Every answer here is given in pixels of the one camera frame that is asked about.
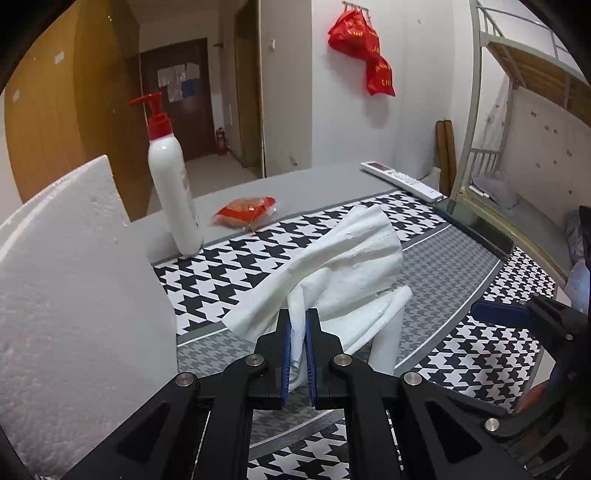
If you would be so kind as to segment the person right hand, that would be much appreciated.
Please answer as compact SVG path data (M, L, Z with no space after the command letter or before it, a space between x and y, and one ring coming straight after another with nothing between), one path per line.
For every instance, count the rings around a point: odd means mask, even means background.
M516 408L513 411L513 415L517 415L523 411L531 409L538 403L547 402L548 400L552 399L552 395L553 393L549 380L537 384L521 396Z

